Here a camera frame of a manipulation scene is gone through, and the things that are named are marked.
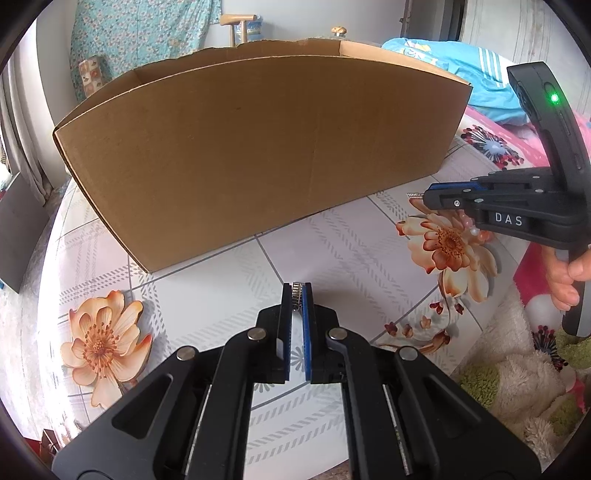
metal screw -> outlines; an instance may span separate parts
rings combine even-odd
[[[254,327],[248,330],[247,335],[250,340],[259,341],[263,340],[263,338],[267,336],[267,331],[261,327]]]
[[[344,328],[331,328],[329,330],[329,337],[333,340],[344,340],[347,338],[347,330]]]
[[[184,362],[186,360],[192,360],[195,358],[196,350],[192,346],[182,346],[177,351],[177,358]]]
[[[400,358],[402,360],[406,360],[407,362],[412,362],[416,360],[418,357],[417,351],[411,346],[403,346],[400,349]]]

orange flower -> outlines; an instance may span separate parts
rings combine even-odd
[[[457,297],[466,291],[476,302],[488,298],[488,278],[496,277],[495,257],[482,246],[452,210],[433,211],[420,199],[410,203],[422,216],[409,216],[398,222],[400,235],[410,237],[408,249],[413,261],[427,273],[441,274],[443,291]]]
[[[78,310],[70,310],[73,342],[61,346],[61,358],[71,367],[78,385],[96,381],[90,404],[109,408],[121,397],[119,382],[135,379],[142,371],[152,347],[152,336],[138,343],[136,323],[143,310],[140,301],[126,309],[120,291],[106,298],[88,299]]]

round table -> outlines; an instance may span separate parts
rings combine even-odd
[[[68,311],[111,290],[123,291],[127,303],[144,304],[141,336],[154,336],[145,372],[180,346],[205,350],[223,345],[254,325],[261,309],[278,304],[282,283],[293,281],[310,281],[316,303],[335,309],[342,326],[375,344],[420,346],[446,328],[450,343],[430,358],[451,372],[492,317],[517,262],[498,240],[487,244],[499,268],[488,299],[477,303],[464,294],[457,299],[462,315],[455,309],[437,315],[431,306],[441,300],[437,275],[413,263],[408,237],[399,234],[395,223],[419,213],[407,192],[421,192],[434,181],[458,180],[467,165],[476,173],[491,169],[476,150],[456,140],[434,177],[258,233],[156,273],[143,272],[130,259],[70,182],[47,248],[38,309],[41,380],[58,438],[67,443],[102,412],[90,404],[92,386],[75,384],[71,370],[62,365],[60,345],[72,341]],[[419,326],[423,315],[432,317],[429,330]],[[392,337],[385,330],[391,322],[410,325],[415,335]],[[301,317],[295,313],[290,381],[254,385],[246,478],[311,478],[348,457],[340,387],[305,381],[302,343]]]

teal floral fabric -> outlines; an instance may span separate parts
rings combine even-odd
[[[84,100],[78,64],[101,59],[105,81],[146,63],[198,50],[209,25],[219,23],[222,0],[79,0],[70,68]]]

brown cardboard box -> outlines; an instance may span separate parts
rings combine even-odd
[[[100,218],[155,271],[436,172],[471,90],[363,44],[257,41],[127,72],[54,139]]]

